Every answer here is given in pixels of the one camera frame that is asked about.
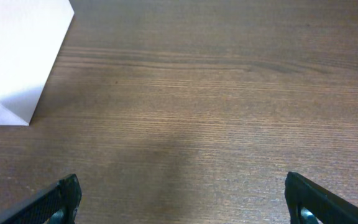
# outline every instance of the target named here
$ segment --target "sheet of paper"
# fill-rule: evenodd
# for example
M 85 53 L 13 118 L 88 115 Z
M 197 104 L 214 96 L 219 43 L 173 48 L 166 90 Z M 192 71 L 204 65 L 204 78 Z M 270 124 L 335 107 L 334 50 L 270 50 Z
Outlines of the sheet of paper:
M 73 15 L 68 0 L 0 0 L 0 125 L 29 125 Z

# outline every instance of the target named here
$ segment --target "wood grain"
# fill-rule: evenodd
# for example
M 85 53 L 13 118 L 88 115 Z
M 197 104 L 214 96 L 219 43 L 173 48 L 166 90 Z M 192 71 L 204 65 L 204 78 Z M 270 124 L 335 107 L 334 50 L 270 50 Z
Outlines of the wood grain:
M 358 1 L 71 1 L 0 210 L 76 173 L 76 223 L 289 223 L 299 172 L 358 206 Z

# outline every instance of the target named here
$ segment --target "wooden surface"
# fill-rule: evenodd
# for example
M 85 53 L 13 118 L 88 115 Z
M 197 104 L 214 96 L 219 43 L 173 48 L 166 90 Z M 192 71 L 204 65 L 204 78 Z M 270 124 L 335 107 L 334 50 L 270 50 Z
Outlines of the wooden surface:
M 71 3 L 0 209 L 76 173 L 76 223 L 289 223 L 289 170 L 358 206 L 358 1 Z

